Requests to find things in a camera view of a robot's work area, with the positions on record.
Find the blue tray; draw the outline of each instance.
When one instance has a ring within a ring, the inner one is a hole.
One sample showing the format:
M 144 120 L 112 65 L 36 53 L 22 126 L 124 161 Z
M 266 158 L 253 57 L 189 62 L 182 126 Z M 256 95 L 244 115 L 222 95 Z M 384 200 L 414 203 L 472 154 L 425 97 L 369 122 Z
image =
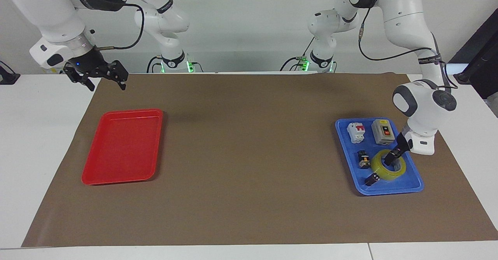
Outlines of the blue tray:
M 403 154 L 403 159 L 406 161 L 406 172 L 404 175 L 392 181 L 380 180 L 370 187 L 365 185 L 365 179 L 372 174 L 372 169 L 359 168 L 358 151 L 365 150 L 370 156 L 370 159 L 373 159 L 375 154 L 377 154 L 380 150 L 393 149 L 396 146 L 396 141 L 391 143 L 391 145 L 378 145 L 375 143 L 374 134 L 372 132 L 372 123 L 376 119 L 388 120 L 391 123 L 395 136 L 398 136 L 399 132 L 397 131 L 395 124 L 388 118 L 353 118 L 340 119 L 336 122 L 337 134 L 341 140 L 341 145 L 344 150 L 347 164 L 351 170 L 352 179 L 356 189 L 366 196 L 414 193 L 422 191 L 424 189 L 424 182 L 422 181 L 422 178 L 420 177 L 420 174 L 418 173 L 417 168 L 415 167 L 415 164 L 413 163 L 413 160 L 408 152 Z M 351 138 L 347 132 L 347 125 L 353 122 L 363 123 L 365 126 L 365 139 L 361 143 L 351 143 Z

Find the brown paper mat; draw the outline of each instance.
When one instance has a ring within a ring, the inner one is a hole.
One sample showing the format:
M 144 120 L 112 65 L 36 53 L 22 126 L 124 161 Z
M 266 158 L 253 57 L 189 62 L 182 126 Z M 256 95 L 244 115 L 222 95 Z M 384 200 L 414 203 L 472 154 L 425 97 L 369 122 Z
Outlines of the brown paper mat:
M 412 155 L 422 192 L 362 197 L 354 188 L 333 125 L 385 116 L 402 128 L 391 94 L 406 82 L 395 74 L 132 75 L 122 92 L 102 81 L 23 246 L 498 239 L 439 135 L 436 155 Z M 102 114 L 152 107 L 169 121 L 154 179 L 85 186 Z

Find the black stand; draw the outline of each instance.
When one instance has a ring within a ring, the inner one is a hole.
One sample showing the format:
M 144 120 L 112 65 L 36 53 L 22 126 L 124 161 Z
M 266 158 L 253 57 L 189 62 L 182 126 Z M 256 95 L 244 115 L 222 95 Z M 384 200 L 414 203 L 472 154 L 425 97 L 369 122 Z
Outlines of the black stand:
M 8 73 L 3 67 L 0 67 L 0 75 L 2 76 L 0 85 L 14 85 L 21 76 L 21 74 Z

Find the red tray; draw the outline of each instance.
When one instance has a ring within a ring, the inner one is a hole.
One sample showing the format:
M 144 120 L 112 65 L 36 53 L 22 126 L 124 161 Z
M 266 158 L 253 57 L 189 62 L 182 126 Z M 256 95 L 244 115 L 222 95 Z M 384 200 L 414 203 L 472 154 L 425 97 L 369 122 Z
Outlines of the red tray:
M 87 185 L 143 181 L 156 169 L 163 113 L 112 111 L 102 116 L 81 176 Z

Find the gray switch box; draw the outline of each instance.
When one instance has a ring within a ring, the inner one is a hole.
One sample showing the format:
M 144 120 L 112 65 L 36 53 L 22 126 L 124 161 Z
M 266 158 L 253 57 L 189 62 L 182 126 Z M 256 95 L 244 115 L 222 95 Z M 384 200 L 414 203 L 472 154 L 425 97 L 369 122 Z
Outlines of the gray switch box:
M 395 141 L 395 134 L 389 120 L 377 119 L 372 123 L 373 137 L 379 145 L 389 145 Z

